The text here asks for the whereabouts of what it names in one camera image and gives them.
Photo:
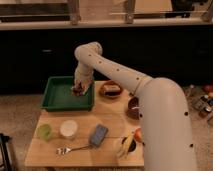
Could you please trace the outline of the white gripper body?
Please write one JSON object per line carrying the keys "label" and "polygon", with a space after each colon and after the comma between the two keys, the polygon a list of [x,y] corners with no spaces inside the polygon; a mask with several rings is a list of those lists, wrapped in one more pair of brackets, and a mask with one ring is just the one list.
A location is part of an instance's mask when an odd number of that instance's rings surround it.
{"label": "white gripper body", "polygon": [[74,73],[74,83],[76,85],[89,86],[93,80],[93,69],[84,64],[79,64]]}

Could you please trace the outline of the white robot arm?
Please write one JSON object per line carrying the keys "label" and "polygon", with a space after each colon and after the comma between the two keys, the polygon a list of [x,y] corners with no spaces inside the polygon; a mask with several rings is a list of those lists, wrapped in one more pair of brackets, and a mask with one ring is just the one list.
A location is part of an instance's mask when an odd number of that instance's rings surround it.
{"label": "white robot arm", "polygon": [[74,55],[83,91],[97,70],[138,98],[145,171],[198,171],[188,103],[176,82],[104,58],[97,42],[78,46]]}

